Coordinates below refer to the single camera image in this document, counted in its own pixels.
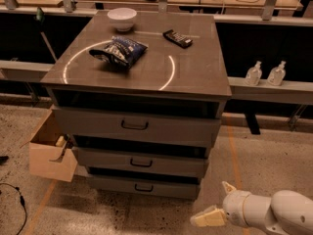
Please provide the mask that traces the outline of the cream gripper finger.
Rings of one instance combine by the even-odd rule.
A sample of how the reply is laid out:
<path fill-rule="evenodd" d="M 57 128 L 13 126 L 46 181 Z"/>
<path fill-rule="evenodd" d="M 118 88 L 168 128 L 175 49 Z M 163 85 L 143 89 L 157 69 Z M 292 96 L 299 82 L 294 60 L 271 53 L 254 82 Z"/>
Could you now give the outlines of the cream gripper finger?
<path fill-rule="evenodd" d="M 190 218 L 190 222 L 196 227 L 224 226 L 226 221 L 224 210 L 216 206 L 211 206 Z"/>
<path fill-rule="evenodd" d="M 231 185 L 230 183 L 228 183 L 226 181 L 222 182 L 222 186 L 223 186 L 224 191 L 225 191 L 226 194 L 230 194 L 231 192 L 237 190 L 237 188 L 235 186 Z"/>

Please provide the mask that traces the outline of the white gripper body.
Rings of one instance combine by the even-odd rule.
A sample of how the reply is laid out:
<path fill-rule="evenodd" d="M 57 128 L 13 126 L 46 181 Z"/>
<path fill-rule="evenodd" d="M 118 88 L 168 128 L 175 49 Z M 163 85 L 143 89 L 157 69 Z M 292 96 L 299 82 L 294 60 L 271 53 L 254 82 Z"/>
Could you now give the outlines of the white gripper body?
<path fill-rule="evenodd" d="M 233 190 L 226 194 L 223 201 L 223 210 L 227 220 L 233 225 L 247 228 L 244 216 L 244 204 L 249 195 L 250 192 L 242 190 Z"/>

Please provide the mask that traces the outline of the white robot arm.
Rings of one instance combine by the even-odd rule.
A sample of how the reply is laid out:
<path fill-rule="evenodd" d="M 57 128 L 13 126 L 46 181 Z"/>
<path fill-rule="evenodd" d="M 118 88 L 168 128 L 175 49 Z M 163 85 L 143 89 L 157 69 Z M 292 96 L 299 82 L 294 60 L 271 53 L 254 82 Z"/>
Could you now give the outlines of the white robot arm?
<path fill-rule="evenodd" d="M 267 235 L 313 235 L 313 201 L 291 190 L 272 197 L 254 195 L 222 182 L 226 197 L 222 208 L 211 206 L 190 218 L 196 227 L 257 228 Z"/>

